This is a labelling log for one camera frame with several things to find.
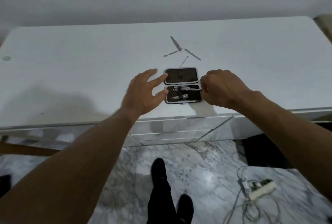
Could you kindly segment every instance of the marble floor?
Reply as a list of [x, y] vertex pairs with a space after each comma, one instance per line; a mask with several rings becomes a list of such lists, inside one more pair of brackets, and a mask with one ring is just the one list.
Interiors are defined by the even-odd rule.
[[[166, 163], [174, 204], [182, 193], [192, 197], [193, 224], [226, 223], [224, 218], [240, 191], [236, 172], [245, 165], [239, 160], [233, 141], [123, 148], [89, 224], [146, 223], [152, 191], [150, 166], [157, 157]], [[11, 173], [13, 183], [17, 183], [44, 159], [3, 155], [0, 173]], [[270, 178], [276, 182], [278, 187], [272, 195], [280, 206], [281, 223], [327, 223], [327, 216], [332, 216], [332, 205], [296, 170], [248, 167], [243, 177], [248, 180]], [[243, 201], [240, 193], [237, 205]], [[277, 207], [272, 197], [259, 200], [258, 204], [272, 218], [276, 216]], [[242, 210], [238, 207], [229, 223], [241, 222]]]

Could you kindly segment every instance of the shoe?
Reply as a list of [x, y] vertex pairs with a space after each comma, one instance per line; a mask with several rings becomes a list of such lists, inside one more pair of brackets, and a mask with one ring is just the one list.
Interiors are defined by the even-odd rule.
[[160, 179], [167, 180], [165, 162], [162, 158], [157, 158], [153, 161], [151, 166], [151, 177], [153, 185], [158, 183]]
[[186, 194], [180, 196], [177, 215], [180, 223], [190, 224], [193, 219], [193, 201]]

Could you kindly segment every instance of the white dresser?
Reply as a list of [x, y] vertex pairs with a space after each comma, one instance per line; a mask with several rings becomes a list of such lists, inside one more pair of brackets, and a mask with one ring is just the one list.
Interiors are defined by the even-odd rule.
[[[201, 61], [176, 50], [170, 36]], [[314, 120], [332, 113], [332, 45], [308, 17], [20, 27], [0, 49], [0, 134], [72, 142], [121, 104], [130, 80], [158, 68], [229, 69], [249, 88]], [[161, 84], [155, 89], [164, 88]], [[233, 110], [166, 104], [140, 117], [124, 146], [247, 138]]]

